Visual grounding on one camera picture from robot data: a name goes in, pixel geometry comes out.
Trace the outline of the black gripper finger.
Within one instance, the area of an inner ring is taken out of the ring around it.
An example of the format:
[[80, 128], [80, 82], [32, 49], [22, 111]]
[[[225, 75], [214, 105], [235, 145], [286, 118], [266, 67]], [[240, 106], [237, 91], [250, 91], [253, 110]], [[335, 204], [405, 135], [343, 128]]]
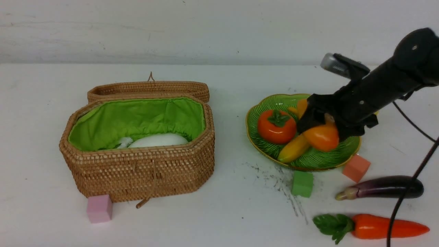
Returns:
[[338, 131], [339, 142], [343, 142], [350, 137], [359, 137], [365, 134], [365, 121], [348, 124], [341, 120], [335, 120], [335, 125]]

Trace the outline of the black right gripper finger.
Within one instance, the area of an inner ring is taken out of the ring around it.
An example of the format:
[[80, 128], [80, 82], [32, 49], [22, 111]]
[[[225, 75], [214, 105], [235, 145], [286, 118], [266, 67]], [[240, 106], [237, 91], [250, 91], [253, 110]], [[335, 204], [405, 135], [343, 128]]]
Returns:
[[296, 106], [298, 111], [298, 133], [304, 133], [309, 129], [331, 124], [331, 116], [329, 115], [331, 104], [327, 102], [312, 102], [309, 107], [307, 101], [299, 101]]

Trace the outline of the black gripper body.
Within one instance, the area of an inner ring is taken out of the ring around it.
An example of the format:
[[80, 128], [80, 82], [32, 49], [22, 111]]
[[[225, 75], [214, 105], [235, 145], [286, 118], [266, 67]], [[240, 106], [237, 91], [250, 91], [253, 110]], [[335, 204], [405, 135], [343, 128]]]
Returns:
[[409, 97], [422, 86], [422, 79], [399, 69], [388, 59], [360, 80], [350, 80], [333, 94], [312, 94], [307, 100], [331, 104], [329, 115], [349, 125], [365, 121], [368, 128], [378, 124], [375, 111], [400, 98]]

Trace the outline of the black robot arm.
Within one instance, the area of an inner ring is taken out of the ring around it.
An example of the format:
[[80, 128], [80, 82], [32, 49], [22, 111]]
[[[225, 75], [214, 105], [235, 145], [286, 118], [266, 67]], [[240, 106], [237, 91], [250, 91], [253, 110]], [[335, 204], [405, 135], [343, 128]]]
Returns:
[[438, 86], [439, 39], [430, 28], [407, 34], [393, 55], [370, 70], [341, 54], [327, 53], [321, 68], [349, 79], [333, 94], [312, 94], [297, 123], [298, 133], [324, 124], [325, 114], [334, 119], [339, 139], [363, 136], [364, 128], [378, 125], [375, 113], [395, 100], [408, 100], [424, 87]]

